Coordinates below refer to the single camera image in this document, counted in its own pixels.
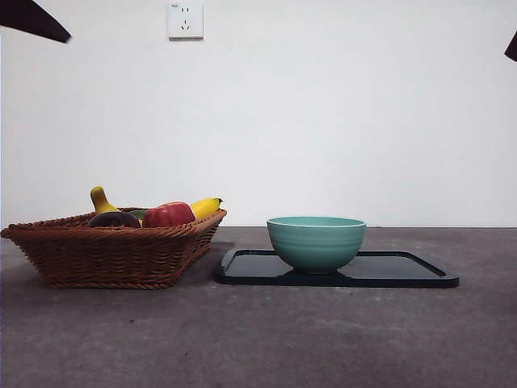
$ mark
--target ceramic bowl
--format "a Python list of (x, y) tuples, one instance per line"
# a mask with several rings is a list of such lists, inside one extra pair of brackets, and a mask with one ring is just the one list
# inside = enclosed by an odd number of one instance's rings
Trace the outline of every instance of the ceramic bowl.
[(267, 220), (276, 254), (299, 272), (329, 273), (348, 264), (363, 243), (366, 223), (337, 217)]

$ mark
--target apple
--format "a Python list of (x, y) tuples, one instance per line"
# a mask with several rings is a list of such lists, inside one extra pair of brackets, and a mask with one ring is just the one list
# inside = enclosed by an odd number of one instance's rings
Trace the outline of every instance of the apple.
[(195, 220), (191, 207), (179, 200), (168, 202), (156, 208), (147, 209), (144, 213), (143, 226), (155, 228), (159, 226), (177, 226)]

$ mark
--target fruit basket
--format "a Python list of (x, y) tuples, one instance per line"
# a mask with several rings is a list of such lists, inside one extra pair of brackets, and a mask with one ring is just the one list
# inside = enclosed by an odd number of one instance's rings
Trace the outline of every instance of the fruit basket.
[[(141, 208), (120, 208), (131, 211)], [(87, 226), (95, 213), (12, 224), (1, 236), (25, 254), (54, 288), (165, 289), (206, 253), (226, 215), (172, 227)]]

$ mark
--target white outlet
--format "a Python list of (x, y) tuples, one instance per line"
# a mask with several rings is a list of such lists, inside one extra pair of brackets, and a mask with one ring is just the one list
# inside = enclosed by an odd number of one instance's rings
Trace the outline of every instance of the white outlet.
[(169, 40), (203, 39), (203, 3), (194, 0), (168, 6)]

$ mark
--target green fruit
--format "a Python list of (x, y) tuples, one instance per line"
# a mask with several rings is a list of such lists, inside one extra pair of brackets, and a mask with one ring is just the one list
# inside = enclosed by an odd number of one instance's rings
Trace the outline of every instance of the green fruit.
[(137, 220), (143, 220), (145, 209), (131, 210), (129, 213), (131, 213), (133, 216), (135, 216), (137, 218)]

